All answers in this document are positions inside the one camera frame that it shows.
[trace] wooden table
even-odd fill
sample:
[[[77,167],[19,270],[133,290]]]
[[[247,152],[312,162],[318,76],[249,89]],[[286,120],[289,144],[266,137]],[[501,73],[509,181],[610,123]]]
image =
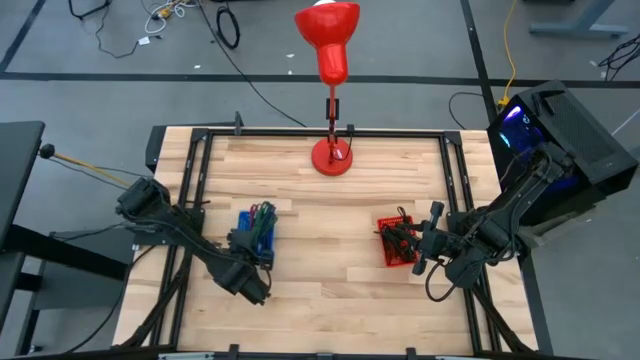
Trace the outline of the wooden table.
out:
[[[171,191],[172,202],[177,200],[191,130],[170,127],[165,133],[156,179]],[[463,131],[461,136],[475,205],[486,205],[500,194],[486,133]],[[412,275],[406,266],[387,268],[379,235],[373,233],[376,220],[396,216],[397,206],[419,221],[429,217],[432,201],[447,204],[438,142],[355,138],[351,169],[340,177],[325,177],[311,164],[310,150],[317,140],[214,138],[203,236],[224,242],[239,211],[263,200],[272,202],[279,217],[272,297],[264,306],[233,297],[215,285],[195,259],[179,350],[227,351],[230,344],[240,344],[243,352],[401,354],[415,347],[418,354],[471,354],[462,291],[456,289],[441,303],[431,302],[425,295],[425,276]],[[462,194],[457,166],[452,168],[457,193]],[[464,209],[461,195],[458,202]],[[446,228],[444,221],[439,227]],[[155,303],[166,251],[154,249],[131,272],[114,343],[128,338]],[[496,307],[535,348],[516,260],[488,272]],[[434,294],[442,294],[450,283],[438,271],[431,286]],[[476,307],[484,348],[489,349],[484,313],[477,302]],[[172,311],[170,304],[165,319],[171,319]]]

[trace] computer tower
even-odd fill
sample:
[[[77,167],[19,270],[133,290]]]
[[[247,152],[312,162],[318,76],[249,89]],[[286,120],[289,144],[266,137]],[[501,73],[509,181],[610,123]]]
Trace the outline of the computer tower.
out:
[[[575,161],[573,171],[532,204],[521,219],[523,225],[587,210],[626,189],[638,167],[638,161],[560,81],[514,96],[487,132],[503,191],[525,172],[531,150],[541,142],[555,143]]]

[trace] red lamp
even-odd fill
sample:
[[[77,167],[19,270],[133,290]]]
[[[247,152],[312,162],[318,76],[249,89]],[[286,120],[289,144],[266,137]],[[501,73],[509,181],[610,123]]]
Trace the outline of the red lamp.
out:
[[[316,49],[320,79],[329,86],[329,136],[318,141],[311,152],[313,166],[324,175],[344,174],[353,161],[349,145],[335,136],[335,87],[349,76],[347,42],[356,30],[359,17],[358,4],[328,0],[319,1],[295,16],[302,37]]]

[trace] floor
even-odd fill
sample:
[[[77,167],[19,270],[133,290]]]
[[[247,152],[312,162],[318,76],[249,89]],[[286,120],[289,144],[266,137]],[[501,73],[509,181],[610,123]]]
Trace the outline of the floor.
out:
[[[76,0],[74,4],[77,12],[83,12],[101,2]],[[504,85],[511,71],[504,55],[502,27],[512,2],[469,2],[488,77],[495,80],[493,84]],[[169,19],[163,39],[151,39],[133,56],[116,60],[97,50],[94,33],[102,13],[81,22],[70,16],[63,0],[0,3],[0,54],[11,48],[16,35],[26,35],[4,69],[6,73],[0,74],[0,121],[44,121],[44,141],[55,144],[60,153],[145,172],[144,149],[153,125],[229,121],[235,111],[240,111],[248,125],[292,125],[237,76],[219,76],[236,72],[217,44],[211,43],[197,9],[187,9],[184,18]],[[315,74],[316,64],[312,48],[299,36],[292,20],[296,11],[311,3],[231,2],[242,37],[230,56],[247,74],[273,75],[255,86],[278,108],[307,125],[324,126],[327,91],[299,76]],[[536,37],[527,31],[531,22],[573,19],[586,3],[518,1],[509,29],[511,53],[520,84],[554,78],[572,81],[578,99],[613,131],[640,107],[640,60],[618,75],[617,84],[606,87],[601,83],[602,69],[591,62],[604,59],[619,43],[640,32],[636,16],[640,3],[618,0],[602,16],[601,23],[630,28],[630,34],[619,40]],[[360,24],[349,43],[350,73],[354,79],[359,76],[360,82],[338,88],[342,122],[356,127],[456,128],[447,109],[449,97],[457,91],[481,90],[461,2],[369,0],[361,4]],[[32,9],[39,5],[43,6],[32,26],[21,32]],[[217,4],[207,1],[205,7],[214,21]],[[139,2],[114,0],[100,33],[103,46],[115,53],[128,52],[144,36],[146,16]],[[226,23],[223,30],[231,31]],[[394,77],[374,77],[380,75]],[[447,85],[424,80],[434,78],[448,79],[442,81]],[[511,94],[522,89],[514,87]],[[494,98],[502,97],[502,88],[491,91]],[[488,125],[479,97],[457,97],[453,111],[467,128]],[[637,120],[616,135],[628,149],[639,145]],[[118,221],[113,212],[118,193],[39,160],[16,222],[43,233],[102,228]],[[635,310],[635,299],[640,296],[636,281],[640,243],[635,241],[639,232],[632,227],[639,196],[640,185],[635,181],[629,190],[612,196],[578,225],[567,228],[561,239],[534,251],[556,354],[640,357],[635,346],[635,334],[640,332],[640,313]],[[16,295],[26,297],[28,294]],[[20,317],[24,316],[19,302],[14,301],[9,330],[0,338],[0,357],[13,353],[12,339],[20,332]],[[35,342],[46,352],[64,351],[92,332],[107,312],[106,308],[47,311],[41,315]],[[115,317],[83,349],[107,347],[114,327]]]

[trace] red box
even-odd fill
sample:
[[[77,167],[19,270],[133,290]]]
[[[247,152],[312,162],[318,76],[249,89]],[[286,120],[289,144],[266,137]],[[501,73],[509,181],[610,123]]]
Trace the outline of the red box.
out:
[[[409,224],[413,224],[413,218],[411,216],[407,216],[407,218],[409,219]],[[402,224],[402,216],[394,216],[390,218],[378,219],[378,231],[382,232],[382,228],[384,226],[395,227],[397,224]],[[416,232],[413,230],[410,230],[409,232],[411,233],[411,235],[416,234]],[[387,262],[387,267],[413,264],[415,260],[417,260],[418,258],[417,253],[415,254],[414,261],[407,262],[402,260],[402,258],[398,257],[398,255],[396,254],[397,252],[396,249],[394,249],[392,246],[388,246],[387,244],[385,244],[385,241],[382,238],[382,234],[380,234],[380,240],[382,241],[382,248],[384,249],[384,257]]]

